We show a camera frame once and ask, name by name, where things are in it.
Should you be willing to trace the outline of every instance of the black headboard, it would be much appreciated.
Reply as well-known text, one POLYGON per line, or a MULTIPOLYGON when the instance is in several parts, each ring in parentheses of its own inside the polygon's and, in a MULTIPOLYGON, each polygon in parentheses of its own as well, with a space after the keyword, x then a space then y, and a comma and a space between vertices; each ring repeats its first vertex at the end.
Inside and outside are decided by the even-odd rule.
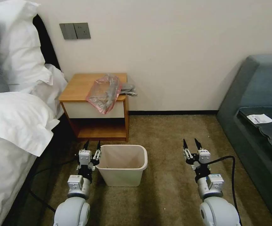
POLYGON ((50 37, 48 35, 44 22, 42 21, 39 15, 36 15, 33 18, 33 24, 38 31, 39 40, 41 42, 41 51, 42 51, 42 55, 45 58, 45 62, 48 64, 54 65, 60 70, 60 66, 59 66, 52 42, 50 40, 50 37))

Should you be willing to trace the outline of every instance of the wooden nightstand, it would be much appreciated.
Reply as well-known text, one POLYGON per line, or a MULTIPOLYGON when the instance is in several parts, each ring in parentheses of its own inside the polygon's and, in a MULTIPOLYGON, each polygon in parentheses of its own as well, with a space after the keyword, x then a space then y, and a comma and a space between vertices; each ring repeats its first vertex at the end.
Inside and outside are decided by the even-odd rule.
MULTIPOLYGON (((114 73, 123 83, 126 73, 114 73)), ((75 74, 59 101, 78 140, 128 141, 128 98, 119 95, 114 108, 106 115, 86 101, 94 81, 105 74, 75 74)))

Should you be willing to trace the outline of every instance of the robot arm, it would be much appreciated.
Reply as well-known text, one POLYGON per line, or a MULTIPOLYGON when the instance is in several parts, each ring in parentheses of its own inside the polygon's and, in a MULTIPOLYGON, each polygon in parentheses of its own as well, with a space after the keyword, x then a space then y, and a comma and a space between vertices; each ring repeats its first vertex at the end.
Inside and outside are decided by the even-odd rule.
POLYGON ((99 164, 101 156, 100 141, 97 150, 92 157, 88 151, 89 141, 78 153, 78 174, 70 175, 68 179, 68 199, 61 203, 54 215, 53 226, 85 226, 90 216, 90 205, 86 202, 90 195, 90 184, 92 183, 92 171, 99 164))
POLYGON ((222 187, 224 180, 220 174, 211 174, 208 167, 211 154, 202 148, 195 139, 197 153, 191 154, 185 140, 183 140, 183 155, 187 164, 196 173, 195 181, 203 203, 200 213, 205 226, 241 226, 236 208, 223 199, 222 187))

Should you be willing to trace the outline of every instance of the nightstand drawer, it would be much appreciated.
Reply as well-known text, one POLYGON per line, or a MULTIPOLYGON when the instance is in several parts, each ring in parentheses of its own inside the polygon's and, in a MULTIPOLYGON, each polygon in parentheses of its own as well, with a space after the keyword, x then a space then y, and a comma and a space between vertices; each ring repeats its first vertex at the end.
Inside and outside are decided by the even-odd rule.
POLYGON ((117 101, 106 115, 88 102, 63 102, 69 118, 124 118, 123 101, 117 101))

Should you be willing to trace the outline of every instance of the pink plastic bag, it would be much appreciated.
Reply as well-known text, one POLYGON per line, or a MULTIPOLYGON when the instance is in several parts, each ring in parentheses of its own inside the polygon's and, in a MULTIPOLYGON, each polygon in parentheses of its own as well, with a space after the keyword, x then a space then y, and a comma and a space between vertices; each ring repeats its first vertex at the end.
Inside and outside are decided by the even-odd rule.
POLYGON ((95 80, 86 100, 93 105, 100 113, 110 112, 120 94, 122 83, 113 74, 106 74, 95 80))

